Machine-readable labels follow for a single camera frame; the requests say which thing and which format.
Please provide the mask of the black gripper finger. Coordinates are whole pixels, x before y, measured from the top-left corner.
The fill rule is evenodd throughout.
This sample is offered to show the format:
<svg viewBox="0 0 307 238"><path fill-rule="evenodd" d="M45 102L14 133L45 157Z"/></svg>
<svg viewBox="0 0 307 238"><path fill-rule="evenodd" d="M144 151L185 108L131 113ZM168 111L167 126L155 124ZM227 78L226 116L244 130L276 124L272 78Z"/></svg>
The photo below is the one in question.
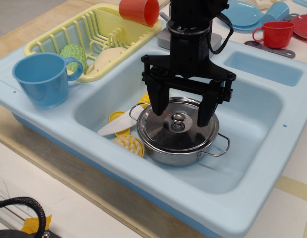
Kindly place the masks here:
<svg viewBox="0 0 307 238"><path fill-rule="evenodd" d="M144 76L147 93L151 103L152 111L160 116L169 104L169 86L162 79L151 75Z"/></svg>
<svg viewBox="0 0 307 238"><path fill-rule="evenodd" d="M218 104L223 102L223 81L212 80L203 87L202 100L198 110L198 127L208 126Z"/></svg>

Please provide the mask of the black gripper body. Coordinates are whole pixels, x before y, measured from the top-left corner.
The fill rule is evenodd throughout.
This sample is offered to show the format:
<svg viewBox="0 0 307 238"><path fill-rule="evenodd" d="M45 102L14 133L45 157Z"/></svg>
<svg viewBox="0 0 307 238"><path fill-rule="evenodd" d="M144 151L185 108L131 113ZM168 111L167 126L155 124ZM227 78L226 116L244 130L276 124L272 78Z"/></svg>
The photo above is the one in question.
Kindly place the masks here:
<svg viewBox="0 0 307 238"><path fill-rule="evenodd" d="M232 97L232 83L236 75L215 65L209 53L217 54L222 48L211 47L211 25L203 28L184 28L175 23L167 24L170 37L168 55L144 55L142 80L145 75L162 79L170 89L177 89L202 96L203 87L212 80L223 81L223 101Z"/></svg>

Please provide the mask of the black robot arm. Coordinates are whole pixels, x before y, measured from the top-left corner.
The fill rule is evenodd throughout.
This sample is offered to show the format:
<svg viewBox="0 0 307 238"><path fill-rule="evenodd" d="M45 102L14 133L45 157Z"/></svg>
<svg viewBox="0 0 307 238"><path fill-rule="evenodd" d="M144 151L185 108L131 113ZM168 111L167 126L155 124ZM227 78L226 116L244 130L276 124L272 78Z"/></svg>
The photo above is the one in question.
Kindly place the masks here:
<svg viewBox="0 0 307 238"><path fill-rule="evenodd" d="M229 26L229 37L234 32L230 20L222 13L228 8L226 0L171 1L171 18L167 22L170 54L141 58L142 80L156 115L166 110L171 88L202 96L198 127L209 124L218 104L230 101L236 75L215 65L209 57L210 53L219 54L227 44L224 41L217 50L212 48L213 19L217 17Z"/></svg>

